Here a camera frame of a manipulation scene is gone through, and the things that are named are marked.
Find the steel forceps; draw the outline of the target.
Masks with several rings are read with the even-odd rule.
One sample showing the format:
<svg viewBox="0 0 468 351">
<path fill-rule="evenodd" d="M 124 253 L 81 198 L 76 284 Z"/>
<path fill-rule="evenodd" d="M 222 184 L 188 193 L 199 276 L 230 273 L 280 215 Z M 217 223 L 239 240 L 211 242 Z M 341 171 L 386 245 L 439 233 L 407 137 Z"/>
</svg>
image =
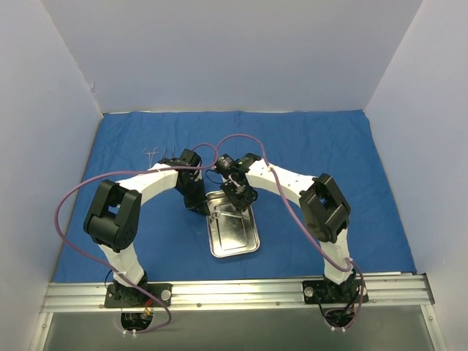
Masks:
<svg viewBox="0 0 468 351">
<path fill-rule="evenodd" d="M 239 219 L 250 219 L 249 215 L 244 215 L 243 213 L 238 213 L 238 212 L 229 212 L 229 211 L 223 211 L 222 208 L 217 205 L 214 207 L 214 210 L 211 212 L 211 218 L 212 219 L 218 219 L 221 216 L 228 216 L 232 218 L 239 218 Z"/>
<path fill-rule="evenodd" d="M 159 153 L 159 148 L 144 148 L 143 155 L 148 157 L 148 169 L 153 167 L 154 156 Z"/>
</svg>

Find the stainless steel instrument tray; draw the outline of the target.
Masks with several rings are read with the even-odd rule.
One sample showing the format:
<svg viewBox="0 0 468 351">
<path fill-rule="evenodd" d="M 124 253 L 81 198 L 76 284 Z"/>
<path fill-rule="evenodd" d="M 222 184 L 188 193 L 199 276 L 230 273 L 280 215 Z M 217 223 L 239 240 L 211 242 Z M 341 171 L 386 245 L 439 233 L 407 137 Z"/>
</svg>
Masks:
<svg viewBox="0 0 468 351">
<path fill-rule="evenodd" d="M 208 240 L 211 253 L 214 257 L 225 258 L 248 254 L 260 248 L 260 237 L 251 207 L 248 207 L 244 212 L 239 212 L 249 215 L 250 219 L 239 219 L 228 216 L 212 219 L 211 212 L 217 205 L 223 211 L 237 211 L 223 191 L 209 192 L 207 194 L 207 201 L 210 210 L 210 214 L 206 217 Z"/>
</svg>

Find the blue surgical drape cloth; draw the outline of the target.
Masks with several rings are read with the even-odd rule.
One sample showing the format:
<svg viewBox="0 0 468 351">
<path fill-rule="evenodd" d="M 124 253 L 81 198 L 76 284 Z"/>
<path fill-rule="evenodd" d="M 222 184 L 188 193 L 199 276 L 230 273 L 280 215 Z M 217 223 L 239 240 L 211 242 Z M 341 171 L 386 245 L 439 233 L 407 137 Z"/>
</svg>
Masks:
<svg viewBox="0 0 468 351">
<path fill-rule="evenodd" d="M 366 273 L 415 272 L 410 245 L 361 111 L 338 113 L 120 113 L 103 117 L 85 178 L 148 167 L 144 148 L 171 155 L 197 148 L 211 163 L 213 146 L 232 158 L 266 154 L 268 161 L 303 175 L 327 173 L 350 204 L 348 247 Z M 268 279 L 316 276 L 324 261 L 278 195 L 260 191 L 253 205 L 260 248 L 214 257 L 204 216 L 186 210 L 176 190 L 147 202 L 134 242 L 152 281 Z"/>
</svg>

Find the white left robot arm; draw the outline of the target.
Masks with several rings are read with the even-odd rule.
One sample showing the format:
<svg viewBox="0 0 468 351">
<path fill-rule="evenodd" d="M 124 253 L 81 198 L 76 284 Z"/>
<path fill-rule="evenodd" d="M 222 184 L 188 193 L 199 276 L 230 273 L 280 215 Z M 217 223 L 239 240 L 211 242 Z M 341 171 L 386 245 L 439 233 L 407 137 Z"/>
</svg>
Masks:
<svg viewBox="0 0 468 351">
<path fill-rule="evenodd" d="M 148 296 L 146 272 L 133 245 L 141 207 L 157 195 L 176 189 L 186 209 L 209 215 L 201 164 L 201 157 L 186 149 L 179 158 L 161 159 L 147 173 L 99 184 L 83 229 L 116 269 L 113 283 L 122 289 L 121 298 L 130 306 L 142 305 Z"/>
</svg>

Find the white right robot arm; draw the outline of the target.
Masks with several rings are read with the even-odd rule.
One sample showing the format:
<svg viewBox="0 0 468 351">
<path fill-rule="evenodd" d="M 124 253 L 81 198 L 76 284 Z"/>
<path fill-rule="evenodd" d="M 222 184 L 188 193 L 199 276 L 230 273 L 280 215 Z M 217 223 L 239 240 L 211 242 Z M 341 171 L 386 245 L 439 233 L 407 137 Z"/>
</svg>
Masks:
<svg viewBox="0 0 468 351">
<path fill-rule="evenodd" d="M 351 293 L 347 244 L 351 209 L 332 176 L 301 175 L 250 153 L 237 160 L 224 154 L 214 170 L 223 177 L 220 189 L 237 211 L 245 211 L 257 200 L 258 189 L 279 195 L 292 215 L 290 204 L 296 204 L 303 220 L 293 216 L 294 220 L 324 258 L 327 297 L 339 302 Z"/>
</svg>

